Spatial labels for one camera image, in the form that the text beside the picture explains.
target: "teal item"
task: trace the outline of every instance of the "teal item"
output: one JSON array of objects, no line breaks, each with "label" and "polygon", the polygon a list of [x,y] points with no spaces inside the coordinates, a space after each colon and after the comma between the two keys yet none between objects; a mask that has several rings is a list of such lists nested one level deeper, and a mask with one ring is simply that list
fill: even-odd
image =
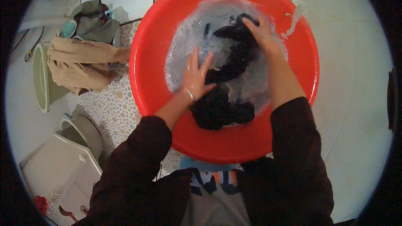
[{"label": "teal item", "polygon": [[71,38],[77,29],[77,22],[74,20],[67,21],[60,30],[60,37]]},{"label": "teal item", "polygon": [[106,15],[106,17],[110,18],[110,19],[115,19],[115,15],[112,12],[112,10],[107,10],[104,12],[104,14]]},{"label": "teal item", "polygon": [[185,168],[196,168],[198,171],[208,171],[208,172],[217,172],[217,171],[232,171],[235,167],[235,164],[214,164],[214,163],[206,163],[203,161],[198,161],[193,158],[190,158],[186,155],[182,156],[180,159],[180,169]]}]

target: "red object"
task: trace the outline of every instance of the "red object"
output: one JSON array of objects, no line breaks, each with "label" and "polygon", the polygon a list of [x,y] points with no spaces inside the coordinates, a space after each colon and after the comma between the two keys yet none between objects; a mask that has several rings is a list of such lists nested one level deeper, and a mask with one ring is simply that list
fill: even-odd
[{"label": "red object", "polygon": [[[202,0],[157,0],[139,25],[129,61],[130,83],[135,102],[143,116],[153,115],[171,97],[165,83],[164,65],[177,26]],[[278,33],[291,26],[295,5],[290,0],[249,0],[259,11],[274,19]],[[289,65],[306,93],[310,105],[317,92],[318,51],[308,23],[301,17],[295,31],[284,44]],[[204,130],[197,126],[190,111],[183,113],[173,132],[172,147],[192,158],[210,163],[239,163],[272,151],[271,107],[246,126]]]},{"label": "red object", "polygon": [[41,215],[45,216],[46,211],[48,209],[48,202],[46,198],[37,195],[35,199],[33,200],[33,203],[35,204],[36,208],[39,210]]}]

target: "dark jacket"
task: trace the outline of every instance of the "dark jacket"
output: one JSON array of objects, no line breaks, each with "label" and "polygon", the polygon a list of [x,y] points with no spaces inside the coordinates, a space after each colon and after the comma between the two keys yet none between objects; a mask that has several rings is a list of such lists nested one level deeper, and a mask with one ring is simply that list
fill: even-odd
[{"label": "dark jacket", "polygon": [[[271,114],[274,159],[242,163],[237,171],[253,225],[332,225],[334,201],[321,158],[321,139],[306,98]],[[195,168],[153,182],[172,144],[158,117],[144,117],[108,159],[94,186],[88,216],[76,225],[180,225]]]}]

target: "pile of clothes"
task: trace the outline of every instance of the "pile of clothes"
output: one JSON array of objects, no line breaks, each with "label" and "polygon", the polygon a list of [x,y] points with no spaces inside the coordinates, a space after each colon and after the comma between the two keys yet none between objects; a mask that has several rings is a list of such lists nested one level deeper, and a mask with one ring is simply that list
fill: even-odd
[{"label": "pile of clothes", "polygon": [[[210,69],[205,77],[205,83],[217,83],[217,87],[206,93],[195,102],[190,110],[200,128],[219,130],[223,126],[233,123],[246,124],[254,119],[254,105],[249,102],[229,102],[228,81],[238,78],[250,62],[256,60],[259,55],[259,46],[252,33],[242,22],[242,18],[248,18],[256,26],[258,20],[243,13],[232,17],[231,26],[225,26],[216,30],[212,35],[218,38],[232,40],[230,54],[227,62],[221,68]],[[210,24],[205,26],[204,39],[209,33]]]},{"label": "pile of clothes", "polygon": [[78,95],[106,88],[116,76],[109,63],[129,59],[129,49],[111,45],[119,25],[100,0],[75,8],[48,48],[53,81]]}]

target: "hand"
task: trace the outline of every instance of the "hand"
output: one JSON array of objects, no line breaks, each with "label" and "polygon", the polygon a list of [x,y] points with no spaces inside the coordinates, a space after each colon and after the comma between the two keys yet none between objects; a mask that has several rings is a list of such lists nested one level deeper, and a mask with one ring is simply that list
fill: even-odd
[{"label": "hand", "polygon": [[258,16],[257,20],[260,23],[260,26],[255,26],[253,22],[251,22],[247,18],[242,18],[243,23],[250,32],[253,34],[255,40],[258,42],[260,47],[263,51],[267,54],[268,58],[273,56],[280,56],[282,54],[281,47],[279,44],[274,40],[271,33],[271,28],[269,23],[267,23],[264,18]]},{"label": "hand", "polygon": [[216,86],[215,83],[205,85],[205,76],[211,64],[212,56],[212,52],[209,52],[201,68],[198,67],[198,47],[195,47],[193,53],[188,56],[180,91],[187,92],[188,90],[193,95],[194,101],[199,100]]}]

